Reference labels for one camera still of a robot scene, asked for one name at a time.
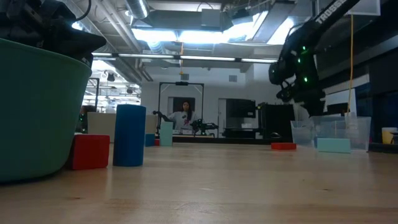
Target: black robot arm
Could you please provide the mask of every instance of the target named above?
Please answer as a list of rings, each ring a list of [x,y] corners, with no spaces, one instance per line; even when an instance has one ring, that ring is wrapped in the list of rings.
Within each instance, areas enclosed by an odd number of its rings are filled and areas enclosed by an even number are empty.
[[[359,0],[334,0],[318,16],[304,23],[286,38],[277,62],[269,67],[269,80],[280,85],[277,97],[283,102],[304,102],[310,116],[322,115],[325,93],[319,87],[315,47],[322,35]],[[293,83],[286,79],[295,76]]]

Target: blue cylinder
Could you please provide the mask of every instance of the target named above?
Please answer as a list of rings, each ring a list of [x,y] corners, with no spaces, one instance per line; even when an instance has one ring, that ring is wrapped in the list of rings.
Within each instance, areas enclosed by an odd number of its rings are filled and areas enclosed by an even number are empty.
[[[144,162],[146,108],[118,105],[114,131],[113,165],[141,166]]]

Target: red block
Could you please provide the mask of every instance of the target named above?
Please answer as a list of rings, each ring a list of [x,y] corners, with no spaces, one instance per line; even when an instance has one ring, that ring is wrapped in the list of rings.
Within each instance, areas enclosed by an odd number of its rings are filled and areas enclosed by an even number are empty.
[[[271,143],[271,149],[273,149],[273,150],[296,150],[296,144],[275,142],[275,143]]]
[[[107,167],[109,144],[110,138],[107,135],[75,135],[69,157],[70,168],[82,170]]]

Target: light blue block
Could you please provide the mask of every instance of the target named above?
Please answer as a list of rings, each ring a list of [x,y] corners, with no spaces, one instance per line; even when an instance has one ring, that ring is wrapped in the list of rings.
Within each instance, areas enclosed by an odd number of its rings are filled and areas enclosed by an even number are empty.
[[[162,122],[160,125],[160,146],[173,145],[173,122]]]
[[[318,152],[351,153],[349,139],[318,138]]]

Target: small red block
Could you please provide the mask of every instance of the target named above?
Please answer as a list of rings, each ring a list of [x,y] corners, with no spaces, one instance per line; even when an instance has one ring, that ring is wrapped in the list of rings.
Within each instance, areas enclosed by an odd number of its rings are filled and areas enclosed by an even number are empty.
[[[69,158],[69,167],[74,170],[107,167],[109,160],[109,142],[110,138],[107,135],[75,135]]]
[[[271,143],[271,149],[273,149],[273,150],[296,150],[296,144],[275,142],[275,143]]]

